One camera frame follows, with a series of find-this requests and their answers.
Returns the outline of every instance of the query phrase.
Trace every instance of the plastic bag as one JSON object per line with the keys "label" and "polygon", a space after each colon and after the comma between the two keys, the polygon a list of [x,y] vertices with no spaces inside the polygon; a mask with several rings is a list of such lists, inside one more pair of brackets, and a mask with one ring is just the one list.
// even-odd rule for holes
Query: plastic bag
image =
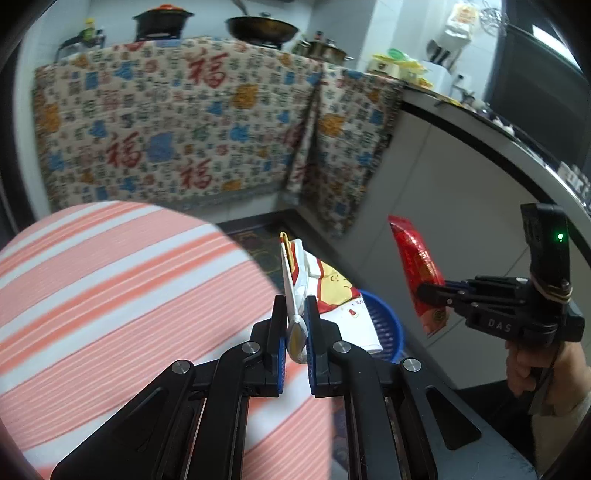
{"label": "plastic bag", "polygon": [[412,223],[406,218],[394,215],[388,217],[388,222],[398,245],[414,309],[421,320],[423,331],[432,335],[445,327],[449,311],[445,307],[433,307],[419,300],[417,288],[421,283],[445,285],[445,279],[431,259],[423,238]]}
{"label": "plastic bag", "polygon": [[478,20],[479,9],[469,2],[460,1],[453,7],[437,44],[451,57],[472,41],[472,35]]}

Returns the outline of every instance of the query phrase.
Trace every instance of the stainless steel pot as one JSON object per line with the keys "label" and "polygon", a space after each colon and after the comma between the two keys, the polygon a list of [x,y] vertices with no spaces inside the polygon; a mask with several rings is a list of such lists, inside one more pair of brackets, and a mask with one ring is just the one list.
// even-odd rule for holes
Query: stainless steel pot
{"label": "stainless steel pot", "polygon": [[346,61],[354,60],[353,57],[347,55],[347,52],[337,48],[333,40],[327,40],[326,43],[300,40],[299,46],[300,54],[309,59],[334,63],[335,65],[343,65]]}

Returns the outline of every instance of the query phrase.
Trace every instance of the frying pan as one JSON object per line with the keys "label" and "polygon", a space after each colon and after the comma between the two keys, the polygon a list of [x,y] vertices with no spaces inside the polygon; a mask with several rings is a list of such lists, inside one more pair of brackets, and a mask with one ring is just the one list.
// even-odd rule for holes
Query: frying pan
{"label": "frying pan", "polygon": [[281,47],[299,32],[297,27],[269,18],[270,14],[267,13],[262,13],[260,17],[250,17],[242,2],[234,3],[240,7],[244,16],[230,18],[226,20],[226,25],[230,35],[238,40]]}

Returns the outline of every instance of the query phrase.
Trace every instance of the metal screw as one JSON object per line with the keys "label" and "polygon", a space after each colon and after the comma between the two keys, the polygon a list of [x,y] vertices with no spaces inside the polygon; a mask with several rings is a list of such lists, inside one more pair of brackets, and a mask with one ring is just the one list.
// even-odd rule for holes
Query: metal screw
{"label": "metal screw", "polygon": [[179,375],[183,375],[189,371],[191,364],[186,360],[178,360],[173,363],[173,372]]}
{"label": "metal screw", "polygon": [[339,340],[338,342],[333,343],[333,348],[338,353],[348,353],[351,350],[351,344],[349,342]]}
{"label": "metal screw", "polygon": [[409,372],[418,372],[422,365],[416,358],[407,358],[403,363],[402,366],[406,368]]}
{"label": "metal screw", "polygon": [[242,345],[242,351],[251,355],[257,353],[261,349],[261,346],[256,342],[246,342]]}

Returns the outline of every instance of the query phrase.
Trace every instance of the red snack bag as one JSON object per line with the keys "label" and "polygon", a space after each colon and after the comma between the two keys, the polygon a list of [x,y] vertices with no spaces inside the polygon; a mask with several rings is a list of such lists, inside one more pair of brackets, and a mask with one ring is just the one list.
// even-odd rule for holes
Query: red snack bag
{"label": "red snack bag", "polygon": [[445,285],[443,275],[431,259],[431,255],[421,235],[406,218],[390,215],[388,217],[394,239],[398,244],[402,267],[407,279],[414,309],[421,319],[423,330],[431,335],[447,323],[449,312],[445,307],[435,308],[418,299],[416,293],[421,283]]}

